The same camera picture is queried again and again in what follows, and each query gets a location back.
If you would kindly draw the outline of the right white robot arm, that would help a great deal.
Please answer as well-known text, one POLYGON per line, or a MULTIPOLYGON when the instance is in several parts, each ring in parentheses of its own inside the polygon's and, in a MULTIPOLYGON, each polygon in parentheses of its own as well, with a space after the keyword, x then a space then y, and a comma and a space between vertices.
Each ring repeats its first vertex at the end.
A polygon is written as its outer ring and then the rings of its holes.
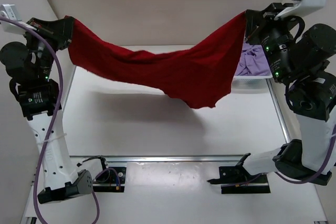
POLYGON ((247 182, 255 174, 274 172, 292 184, 325 186, 335 165, 335 76, 326 72, 335 55, 335 30, 321 23, 306 28, 299 15, 280 17, 285 9, 272 3, 261 11, 245 11, 245 39, 262 46, 275 82, 285 86, 301 139, 245 157, 236 177, 247 182))

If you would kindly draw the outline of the red t shirt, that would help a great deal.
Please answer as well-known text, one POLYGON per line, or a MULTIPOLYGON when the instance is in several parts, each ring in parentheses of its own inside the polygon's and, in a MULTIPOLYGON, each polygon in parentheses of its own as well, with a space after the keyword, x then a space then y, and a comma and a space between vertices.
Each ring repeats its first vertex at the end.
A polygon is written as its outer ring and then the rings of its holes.
POLYGON ((213 108, 230 94, 245 36, 245 13, 232 18, 190 49, 154 54, 100 39, 74 21, 71 62, 102 78, 162 90, 192 109, 213 108))

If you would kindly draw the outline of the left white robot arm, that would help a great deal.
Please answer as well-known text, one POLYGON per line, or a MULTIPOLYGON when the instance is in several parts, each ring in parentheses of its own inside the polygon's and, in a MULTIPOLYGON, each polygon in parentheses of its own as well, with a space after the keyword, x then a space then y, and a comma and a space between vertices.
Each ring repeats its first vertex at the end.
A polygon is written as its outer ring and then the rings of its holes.
POLYGON ((13 25, 26 43, 9 42, 1 49, 1 63, 11 80, 9 89, 19 103, 39 148, 38 169, 43 170, 40 204, 92 193, 92 176, 70 159, 62 125, 63 76, 56 52, 68 48, 74 19, 47 22, 32 18, 28 24, 1 18, 13 25))

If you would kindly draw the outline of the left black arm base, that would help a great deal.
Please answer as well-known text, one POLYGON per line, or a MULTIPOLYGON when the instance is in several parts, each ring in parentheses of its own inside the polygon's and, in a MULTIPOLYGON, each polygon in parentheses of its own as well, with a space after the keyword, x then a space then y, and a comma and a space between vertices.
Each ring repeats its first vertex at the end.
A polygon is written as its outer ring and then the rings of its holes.
POLYGON ((76 162, 78 171, 88 170, 97 193, 123 193, 127 175, 126 163, 113 163, 105 157, 92 156, 76 162))

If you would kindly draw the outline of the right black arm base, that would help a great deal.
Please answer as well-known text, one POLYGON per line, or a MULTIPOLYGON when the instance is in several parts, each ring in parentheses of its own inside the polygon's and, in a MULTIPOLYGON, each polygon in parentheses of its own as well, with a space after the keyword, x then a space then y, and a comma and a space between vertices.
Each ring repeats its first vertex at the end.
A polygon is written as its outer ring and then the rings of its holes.
POLYGON ((269 194, 271 193, 265 173, 251 175, 243 168, 251 153, 245 154, 235 166, 220 166, 219 178, 207 180, 211 185, 220 185, 221 194, 269 194))

